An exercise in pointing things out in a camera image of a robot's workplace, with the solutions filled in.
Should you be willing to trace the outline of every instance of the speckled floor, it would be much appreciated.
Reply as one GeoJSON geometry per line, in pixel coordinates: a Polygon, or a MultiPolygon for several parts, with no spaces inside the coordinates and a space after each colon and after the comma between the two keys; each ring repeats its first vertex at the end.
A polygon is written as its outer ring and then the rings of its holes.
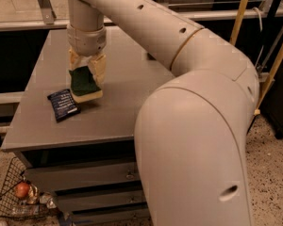
{"type": "MultiPolygon", "coordinates": [[[[0,152],[0,190],[9,161],[13,156],[12,153],[0,152]]],[[[283,225],[283,139],[275,139],[271,125],[262,116],[256,119],[247,136],[246,160],[255,225],[283,225]]],[[[57,218],[26,222],[10,220],[8,224],[9,226],[49,226],[58,225],[58,220],[57,218]]],[[[104,225],[151,226],[152,224],[148,219],[143,219],[104,225]]]]}

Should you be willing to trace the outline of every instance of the gray tabletop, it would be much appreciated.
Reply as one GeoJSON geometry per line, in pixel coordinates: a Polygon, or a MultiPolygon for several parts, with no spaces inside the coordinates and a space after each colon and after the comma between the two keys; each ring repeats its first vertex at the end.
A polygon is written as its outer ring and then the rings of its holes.
{"type": "Polygon", "coordinates": [[[66,30],[53,30],[5,137],[5,152],[20,152],[133,138],[145,99],[173,76],[118,27],[108,27],[104,97],[56,123],[47,95],[70,87],[66,30]]]}

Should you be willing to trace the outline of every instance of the dark blue packet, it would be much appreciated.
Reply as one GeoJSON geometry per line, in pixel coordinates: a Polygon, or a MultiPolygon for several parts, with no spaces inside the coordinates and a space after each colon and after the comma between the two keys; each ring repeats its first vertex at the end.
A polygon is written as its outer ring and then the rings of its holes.
{"type": "Polygon", "coordinates": [[[47,96],[55,111],[56,121],[60,122],[66,118],[80,113],[80,107],[76,106],[69,89],[63,89],[47,96]]]}

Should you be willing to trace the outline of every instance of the black mesh basket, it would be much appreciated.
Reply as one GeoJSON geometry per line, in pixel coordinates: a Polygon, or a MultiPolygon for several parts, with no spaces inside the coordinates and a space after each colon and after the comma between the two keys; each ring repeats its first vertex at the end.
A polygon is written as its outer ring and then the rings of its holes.
{"type": "Polygon", "coordinates": [[[25,166],[18,158],[12,158],[10,161],[8,172],[0,192],[0,218],[10,218],[17,221],[28,219],[43,219],[53,216],[52,212],[45,205],[34,205],[33,215],[15,216],[15,207],[19,207],[22,203],[15,194],[14,187],[23,181],[23,173],[25,166]]]}

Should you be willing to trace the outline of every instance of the white robotic arm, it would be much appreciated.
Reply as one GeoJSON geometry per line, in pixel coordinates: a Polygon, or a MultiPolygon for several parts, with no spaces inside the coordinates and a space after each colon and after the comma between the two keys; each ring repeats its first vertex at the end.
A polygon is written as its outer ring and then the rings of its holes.
{"type": "Polygon", "coordinates": [[[69,41],[80,55],[105,46],[97,10],[177,76],[146,100],[135,128],[154,225],[253,225],[244,151],[258,100],[251,61],[151,0],[70,0],[69,41]]]}

